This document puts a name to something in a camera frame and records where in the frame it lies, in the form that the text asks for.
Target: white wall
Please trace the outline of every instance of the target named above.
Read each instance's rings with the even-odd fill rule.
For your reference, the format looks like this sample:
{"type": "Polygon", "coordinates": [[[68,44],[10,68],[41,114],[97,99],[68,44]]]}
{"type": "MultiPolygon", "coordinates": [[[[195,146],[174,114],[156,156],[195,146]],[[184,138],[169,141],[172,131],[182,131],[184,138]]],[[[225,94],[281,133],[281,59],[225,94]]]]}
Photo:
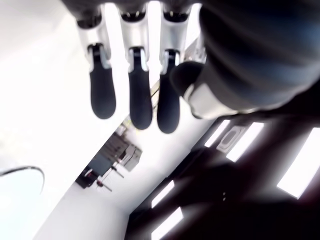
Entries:
{"type": "Polygon", "coordinates": [[[96,189],[74,183],[34,240],[123,240],[128,219],[96,189]]]}

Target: black fingertip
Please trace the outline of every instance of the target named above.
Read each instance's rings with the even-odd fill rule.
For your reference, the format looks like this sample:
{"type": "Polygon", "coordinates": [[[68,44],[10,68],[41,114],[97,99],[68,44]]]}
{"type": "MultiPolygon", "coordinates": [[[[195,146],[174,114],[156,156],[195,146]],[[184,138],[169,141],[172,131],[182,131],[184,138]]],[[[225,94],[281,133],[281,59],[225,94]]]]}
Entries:
{"type": "Polygon", "coordinates": [[[186,61],[172,69],[170,82],[179,96],[183,97],[188,87],[197,81],[203,67],[202,63],[186,61]]]}
{"type": "Polygon", "coordinates": [[[153,117],[150,95],[149,72],[136,68],[129,73],[130,118],[139,130],[147,129],[153,117]]]}
{"type": "Polygon", "coordinates": [[[108,119],[116,111],[112,69],[105,69],[101,62],[95,62],[94,69],[90,72],[90,80],[92,110],[98,118],[108,119]]]}
{"type": "Polygon", "coordinates": [[[157,123],[165,134],[173,133],[179,124],[180,100],[172,87],[169,75],[160,75],[159,101],[157,109],[157,123]]]}

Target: fluorescent light panel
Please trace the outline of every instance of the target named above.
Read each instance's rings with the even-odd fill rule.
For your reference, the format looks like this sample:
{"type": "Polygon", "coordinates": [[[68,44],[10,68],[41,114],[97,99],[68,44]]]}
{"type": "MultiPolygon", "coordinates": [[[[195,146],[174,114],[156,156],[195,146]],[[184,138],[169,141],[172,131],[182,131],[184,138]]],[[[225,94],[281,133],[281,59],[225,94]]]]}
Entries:
{"type": "Polygon", "coordinates": [[[173,188],[175,183],[172,180],[167,186],[152,200],[151,208],[154,208],[173,188]]]}
{"type": "Polygon", "coordinates": [[[228,126],[230,123],[230,120],[224,120],[220,126],[215,130],[215,132],[211,135],[211,137],[206,141],[204,146],[207,148],[210,148],[212,144],[217,140],[217,138],[220,136],[220,134],[225,130],[225,128],[228,126]]]}
{"type": "Polygon", "coordinates": [[[300,198],[320,166],[320,128],[313,128],[302,149],[277,187],[300,198]]]}
{"type": "Polygon", "coordinates": [[[255,140],[260,131],[263,129],[264,124],[260,122],[254,122],[249,129],[243,134],[236,145],[227,154],[227,158],[233,162],[236,162],[241,155],[247,150],[250,144],[255,140]]]}
{"type": "Polygon", "coordinates": [[[184,218],[181,208],[178,207],[161,225],[151,233],[151,240],[160,240],[184,218]]]}

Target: robotic hand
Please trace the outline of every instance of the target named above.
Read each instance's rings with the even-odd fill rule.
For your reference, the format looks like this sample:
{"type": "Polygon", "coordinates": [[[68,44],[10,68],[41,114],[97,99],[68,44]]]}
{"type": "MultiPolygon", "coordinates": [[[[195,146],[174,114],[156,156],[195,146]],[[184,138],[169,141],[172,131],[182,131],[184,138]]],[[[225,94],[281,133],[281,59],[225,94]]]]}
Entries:
{"type": "MultiPolygon", "coordinates": [[[[91,63],[91,103],[111,117],[116,98],[101,4],[118,6],[130,63],[130,116],[138,129],[152,121],[146,0],[62,0],[76,18],[91,63]]],[[[320,76],[320,3],[305,0],[162,0],[157,121],[164,133],[179,123],[179,96],[197,118],[277,108],[320,76]],[[184,60],[190,8],[199,14],[206,62],[184,60]]]]}

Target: white surface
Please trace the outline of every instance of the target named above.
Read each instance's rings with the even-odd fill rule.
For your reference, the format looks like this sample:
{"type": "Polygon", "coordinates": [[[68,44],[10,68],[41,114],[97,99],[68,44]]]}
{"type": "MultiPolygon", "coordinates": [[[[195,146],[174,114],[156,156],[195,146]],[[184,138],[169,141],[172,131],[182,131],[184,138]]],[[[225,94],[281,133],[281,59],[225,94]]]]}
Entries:
{"type": "Polygon", "coordinates": [[[175,183],[172,180],[168,183],[167,186],[165,186],[164,189],[162,189],[161,192],[151,201],[151,208],[154,208],[160,201],[175,187],[175,183]]]}
{"type": "Polygon", "coordinates": [[[224,120],[219,127],[214,131],[214,133],[211,135],[211,137],[208,139],[208,141],[205,142],[204,146],[207,148],[210,148],[212,144],[217,140],[217,138],[220,136],[220,134],[226,129],[228,124],[230,123],[230,120],[224,120]]]}
{"type": "Polygon", "coordinates": [[[250,144],[256,139],[258,134],[264,128],[264,124],[260,122],[254,122],[249,129],[244,133],[236,145],[227,154],[227,158],[232,162],[236,162],[241,155],[247,150],[250,144]]]}
{"type": "Polygon", "coordinates": [[[20,239],[20,229],[33,213],[44,184],[44,176],[37,169],[21,169],[0,177],[1,238],[20,239]]]}
{"type": "Polygon", "coordinates": [[[181,208],[178,207],[156,230],[151,234],[152,240],[160,240],[184,218],[181,208]]]}
{"type": "Polygon", "coordinates": [[[300,198],[320,167],[320,128],[312,129],[294,162],[289,167],[277,187],[300,198]]]}
{"type": "MultiPolygon", "coordinates": [[[[159,3],[152,5],[156,9],[159,3]]],[[[91,110],[89,64],[75,21],[61,2],[0,0],[0,161],[37,166],[45,175],[36,208],[19,229],[24,240],[33,238],[129,113],[128,64],[118,12],[114,5],[107,6],[117,107],[110,119],[100,120],[91,110]]],[[[157,11],[150,14],[149,21],[153,21],[149,22],[152,84],[160,70],[157,11]]],[[[113,192],[105,193],[106,204],[110,201],[126,213],[133,211],[183,160],[212,122],[193,118],[184,102],[175,133],[163,134],[154,119],[139,135],[144,150],[140,163],[131,173],[126,172],[125,179],[113,181],[113,192]]]]}
{"type": "Polygon", "coordinates": [[[34,240],[123,240],[128,219],[93,188],[73,184],[34,240]]]}

